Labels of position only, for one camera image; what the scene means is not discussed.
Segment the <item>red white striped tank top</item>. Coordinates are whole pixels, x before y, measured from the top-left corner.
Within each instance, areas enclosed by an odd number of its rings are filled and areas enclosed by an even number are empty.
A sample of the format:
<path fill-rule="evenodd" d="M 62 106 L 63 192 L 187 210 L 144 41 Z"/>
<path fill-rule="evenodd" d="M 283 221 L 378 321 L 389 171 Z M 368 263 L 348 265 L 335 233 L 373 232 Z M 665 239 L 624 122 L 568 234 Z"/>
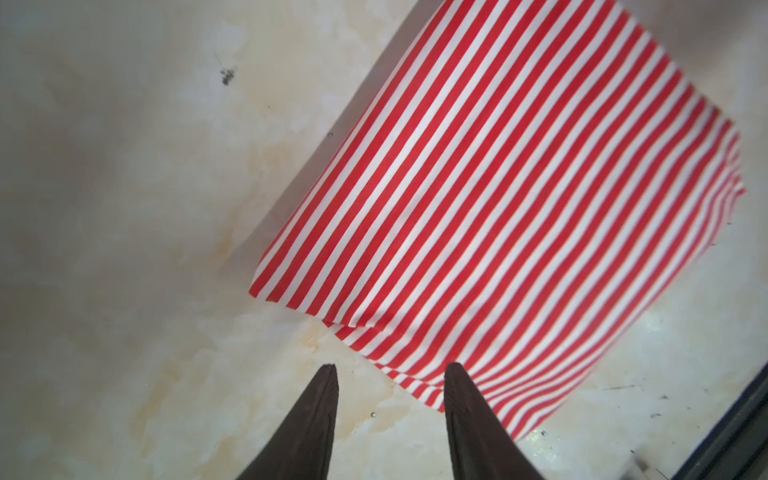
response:
<path fill-rule="evenodd" d="M 521 439 L 713 243 L 739 146 L 615 1 L 446 1 L 250 292 L 432 408 L 462 364 Z"/>

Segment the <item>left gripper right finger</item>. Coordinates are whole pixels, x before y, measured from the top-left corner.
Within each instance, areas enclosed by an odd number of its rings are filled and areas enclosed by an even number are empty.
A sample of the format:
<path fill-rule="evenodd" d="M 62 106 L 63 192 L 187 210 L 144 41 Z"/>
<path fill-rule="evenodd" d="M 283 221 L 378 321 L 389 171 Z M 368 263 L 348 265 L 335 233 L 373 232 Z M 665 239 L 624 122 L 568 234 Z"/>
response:
<path fill-rule="evenodd" d="M 535 479 L 543 476 L 517 448 L 464 367 L 446 368 L 444 407 L 455 479 Z"/>

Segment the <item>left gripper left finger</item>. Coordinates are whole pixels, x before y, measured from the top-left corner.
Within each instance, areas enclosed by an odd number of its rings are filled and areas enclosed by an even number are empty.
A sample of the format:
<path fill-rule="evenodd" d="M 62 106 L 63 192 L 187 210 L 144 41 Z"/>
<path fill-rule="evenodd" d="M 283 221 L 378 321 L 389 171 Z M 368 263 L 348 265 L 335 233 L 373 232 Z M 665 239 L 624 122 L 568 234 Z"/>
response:
<path fill-rule="evenodd" d="M 339 399 L 336 366 L 315 373 L 241 479 L 326 479 Z"/>

